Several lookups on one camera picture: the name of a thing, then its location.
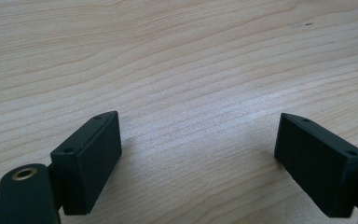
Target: wooden table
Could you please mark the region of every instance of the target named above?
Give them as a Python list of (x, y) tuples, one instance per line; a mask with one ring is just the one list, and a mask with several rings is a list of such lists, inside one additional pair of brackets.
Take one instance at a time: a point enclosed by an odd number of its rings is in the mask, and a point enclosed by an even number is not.
[(282, 112), (358, 146), (358, 0), (0, 1), (0, 178), (111, 110), (123, 156), (63, 223), (358, 221), (273, 158)]

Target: screw hole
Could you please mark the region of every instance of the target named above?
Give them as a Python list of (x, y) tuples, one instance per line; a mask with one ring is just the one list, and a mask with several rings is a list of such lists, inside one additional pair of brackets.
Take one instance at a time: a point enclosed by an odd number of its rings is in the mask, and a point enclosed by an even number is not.
[(351, 156), (357, 156), (357, 152), (355, 151), (347, 151), (348, 154), (350, 154)]
[(28, 179), (29, 177), (35, 175), (36, 172), (37, 170), (35, 168), (25, 168), (16, 172), (16, 174), (14, 174), (11, 178), (13, 180), (20, 181), (20, 180)]
[(64, 153), (72, 153), (72, 152), (74, 152), (74, 151), (75, 151), (75, 149), (72, 148), (72, 147), (68, 147), (68, 148), (66, 148), (66, 149), (63, 150)]

